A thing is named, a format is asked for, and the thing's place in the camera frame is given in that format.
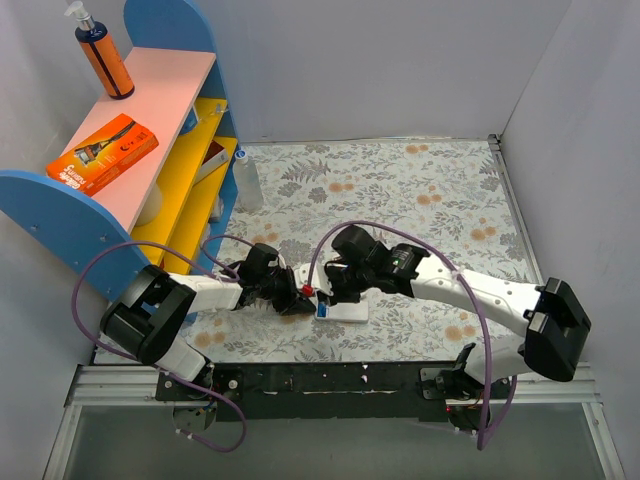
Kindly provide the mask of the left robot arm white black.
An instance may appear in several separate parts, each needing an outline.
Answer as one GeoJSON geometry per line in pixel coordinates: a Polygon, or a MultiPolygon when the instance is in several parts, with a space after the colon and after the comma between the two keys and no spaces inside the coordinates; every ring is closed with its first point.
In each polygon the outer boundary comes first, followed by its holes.
{"type": "Polygon", "coordinates": [[[296,286],[291,267],[266,244],[251,247],[234,269],[237,282],[203,275],[169,274],[149,265],[101,319],[101,331],[136,361],[178,377],[178,387],[193,400],[213,386],[210,361],[179,335],[185,318],[204,310],[239,310],[257,300],[271,303],[281,316],[312,314],[313,302],[296,286]]]}

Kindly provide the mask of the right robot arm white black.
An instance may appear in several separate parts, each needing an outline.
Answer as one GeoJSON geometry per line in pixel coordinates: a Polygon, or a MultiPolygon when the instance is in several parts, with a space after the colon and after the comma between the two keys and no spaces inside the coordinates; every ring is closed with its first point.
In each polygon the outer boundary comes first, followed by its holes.
{"type": "Polygon", "coordinates": [[[557,382],[574,378],[591,321],[567,282],[518,283],[461,270],[415,240],[388,248],[356,225],[341,230],[331,246],[339,255],[325,265],[333,303],[355,303],[376,288],[481,312],[509,330],[463,354],[452,373],[460,395],[475,397],[489,381],[528,372],[557,382]]]}

